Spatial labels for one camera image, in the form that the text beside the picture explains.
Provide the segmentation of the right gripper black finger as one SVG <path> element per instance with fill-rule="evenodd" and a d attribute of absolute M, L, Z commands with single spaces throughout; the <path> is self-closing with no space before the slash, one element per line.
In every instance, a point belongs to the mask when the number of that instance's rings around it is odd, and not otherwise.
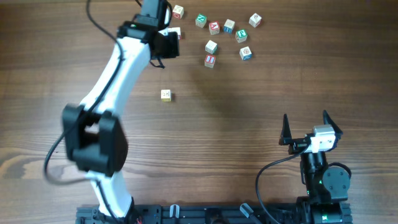
<path fill-rule="evenodd" d="M 331 119 L 327 110 L 323 110 L 323 123 L 329 124 L 333 128 L 336 137 L 341 137 L 343 135 L 343 131 L 337 126 L 337 124 Z"/>
<path fill-rule="evenodd" d="M 287 114 L 284 114 L 283 123 L 282 123 L 282 131 L 280 135 L 281 140 L 291 140 L 292 135 L 290 131 L 289 119 Z"/>

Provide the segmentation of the yellow letter wooden block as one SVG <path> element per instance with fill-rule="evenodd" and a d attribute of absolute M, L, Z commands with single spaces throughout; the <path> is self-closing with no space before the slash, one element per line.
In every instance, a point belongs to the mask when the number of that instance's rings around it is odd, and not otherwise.
<path fill-rule="evenodd" d="M 161 90 L 160 98 L 161 98 L 161 101 L 163 101 L 163 102 L 172 101 L 172 92 L 171 92 L 171 90 Z"/>

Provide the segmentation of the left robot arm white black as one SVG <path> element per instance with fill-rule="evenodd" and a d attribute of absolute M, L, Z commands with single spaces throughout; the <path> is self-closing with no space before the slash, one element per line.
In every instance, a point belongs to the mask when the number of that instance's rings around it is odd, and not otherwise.
<path fill-rule="evenodd" d="M 95 223 L 135 223 L 139 215 L 121 169 L 128 143 L 120 117 L 137 78 L 152 60 L 179 55 L 178 27 L 151 30 L 126 22 L 93 89 L 62 114 L 69 161 L 84 171 L 99 201 Z"/>

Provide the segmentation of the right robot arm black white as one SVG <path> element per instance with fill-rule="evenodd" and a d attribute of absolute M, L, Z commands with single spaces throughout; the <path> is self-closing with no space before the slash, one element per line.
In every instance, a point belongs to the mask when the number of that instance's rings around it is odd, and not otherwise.
<path fill-rule="evenodd" d="M 292 137 L 289 120 L 283 117 L 279 139 L 288 145 L 288 153 L 300 156 L 300 175 L 307 196 L 295 204 L 297 223 L 352 223 L 350 205 L 346 203 L 351 181 L 351 170 L 339 162 L 327 162 L 326 153 L 337 147 L 343 131 L 323 111 L 323 124 L 314 126 L 303 138 Z"/>

